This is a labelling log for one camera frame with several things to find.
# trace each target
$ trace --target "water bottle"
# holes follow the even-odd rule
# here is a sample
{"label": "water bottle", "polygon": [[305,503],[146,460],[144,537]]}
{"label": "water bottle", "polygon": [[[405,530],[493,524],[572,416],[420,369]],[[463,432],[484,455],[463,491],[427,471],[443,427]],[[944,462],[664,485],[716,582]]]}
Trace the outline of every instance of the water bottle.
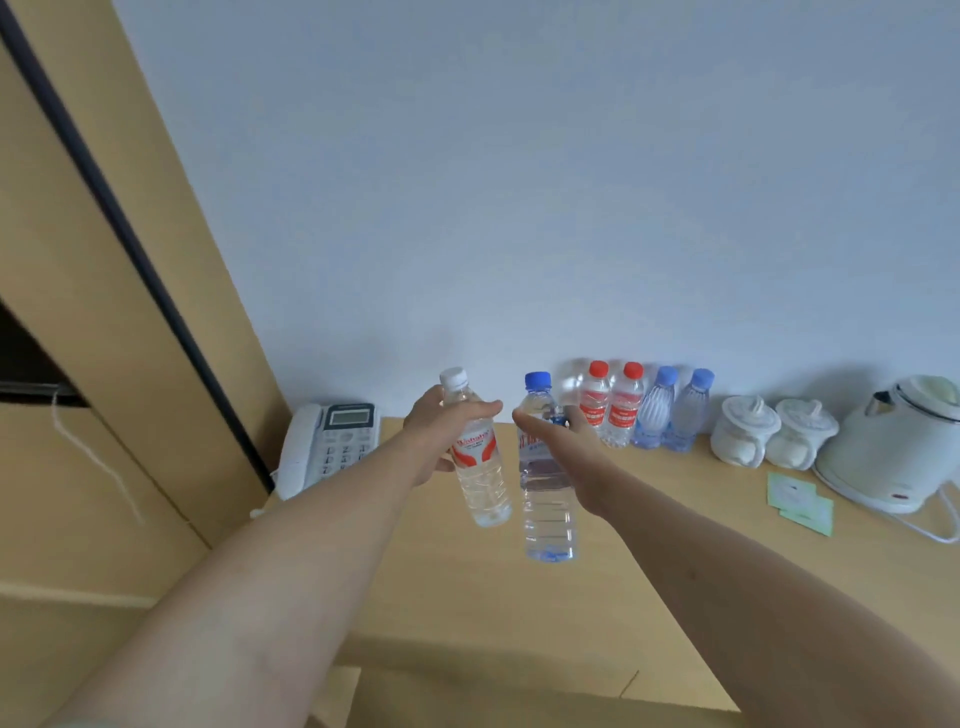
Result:
{"label": "water bottle", "polygon": [[634,431],[636,411],[643,401],[643,365],[628,361],[623,376],[616,378],[611,396],[610,414],[600,428],[600,439],[611,448],[623,448]]}
{"label": "water bottle", "polygon": [[677,397],[670,413],[670,425],[663,433],[663,446],[676,452],[690,452],[693,441],[697,439],[700,428],[707,419],[707,405],[710,401],[710,387],[713,385],[713,372],[709,369],[693,370],[690,383]]}
{"label": "water bottle", "polygon": [[643,398],[636,413],[636,427],[630,442],[637,448],[653,449],[660,446],[663,432],[670,423],[670,410],[673,408],[673,385],[677,383],[677,370],[673,367],[660,367],[657,381]]}
{"label": "water bottle", "polygon": [[[563,409],[550,393],[550,373],[531,372],[525,378],[527,396],[520,410],[565,425]],[[573,514],[577,497],[564,469],[542,440],[518,430],[520,486],[523,488],[523,534],[527,556],[537,561],[569,561],[576,553]]]}
{"label": "water bottle", "polygon": [[591,361],[584,383],[580,385],[580,411],[593,429],[600,428],[607,414],[607,404],[610,402],[609,371],[610,365],[606,361]]}
{"label": "water bottle", "polygon": [[[444,405],[460,401],[480,401],[468,386],[463,367],[451,367],[440,373],[444,386]],[[511,506],[503,482],[503,463],[496,446],[493,420],[473,420],[451,449],[453,465],[464,489],[467,508],[477,525],[500,525],[510,518]]]}

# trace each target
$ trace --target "bottle label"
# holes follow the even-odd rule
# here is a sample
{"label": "bottle label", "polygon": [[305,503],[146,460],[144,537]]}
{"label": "bottle label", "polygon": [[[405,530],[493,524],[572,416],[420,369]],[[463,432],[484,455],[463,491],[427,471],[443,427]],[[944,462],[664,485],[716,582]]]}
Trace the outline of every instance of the bottle label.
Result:
{"label": "bottle label", "polygon": [[[558,415],[549,418],[554,425],[566,426],[566,417]],[[553,455],[540,438],[528,435],[522,429],[516,431],[516,444],[520,451],[520,463],[528,463],[531,460],[552,460]]]}
{"label": "bottle label", "polygon": [[454,463],[460,468],[473,468],[479,463],[486,463],[496,452],[493,428],[488,427],[469,437],[461,437],[453,444],[451,451]]}
{"label": "bottle label", "polygon": [[617,398],[618,402],[611,405],[609,422],[614,427],[633,427],[636,422],[636,412],[640,408],[642,397],[624,397]]}
{"label": "bottle label", "polygon": [[580,411],[590,425],[601,425],[607,413],[607,396],[599,392],[584,392],[580,397]]}

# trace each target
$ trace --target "mug with lid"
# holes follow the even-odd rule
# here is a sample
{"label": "mug with lid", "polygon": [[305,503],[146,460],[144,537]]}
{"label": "mug with lid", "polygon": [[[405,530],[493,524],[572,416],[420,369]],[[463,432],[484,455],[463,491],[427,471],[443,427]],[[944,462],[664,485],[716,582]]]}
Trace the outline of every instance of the mug with lid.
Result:
{"label": "mug with lid", "polygon": [[817,400],[783,400],[777,405],[783,428],[767,444],[767,460],[781,468],[805,471],[817,450],[840,431],[833,415]]}
{"label": "mug with lid", "polygon": [[767,440],[780,429],[780,415],[759,395],[727,397],[710,435],[713,454],[731,465],[758,468]]}

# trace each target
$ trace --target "white wall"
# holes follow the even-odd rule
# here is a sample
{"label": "white wall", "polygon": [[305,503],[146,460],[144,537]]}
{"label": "white wall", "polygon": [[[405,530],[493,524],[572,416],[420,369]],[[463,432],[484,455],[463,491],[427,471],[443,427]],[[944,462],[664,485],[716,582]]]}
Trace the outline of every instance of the white wall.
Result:
{"label": "white wall", "polygon": [[292,404],[960,378],[955,3],[115,4]]}

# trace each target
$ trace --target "blue bottle cap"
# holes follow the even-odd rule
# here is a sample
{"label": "blue bottle cap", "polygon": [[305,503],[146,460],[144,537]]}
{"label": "blue bottle cap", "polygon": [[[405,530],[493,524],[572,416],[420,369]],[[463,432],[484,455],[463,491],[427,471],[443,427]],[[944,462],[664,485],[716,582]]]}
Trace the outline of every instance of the blue bottle cap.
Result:
{"label": "blue bottle cap", "polygon": [[550,373],[549,372],[531,372],[523,378],[523,383],[526,385],[527,389],[531,392],[539,391],[542,389],[550,389]]}
{"label": "blue bottle cap", "polygon": [[709,369],[694,369],[690,384],[697,389],[709,389],[713,386],[714,375]]}
{"label": "blue bottle cap", "polygon": [[657,384],[672,387],[677,383],[677,370],[674,367],[660,367],[657,370]]}

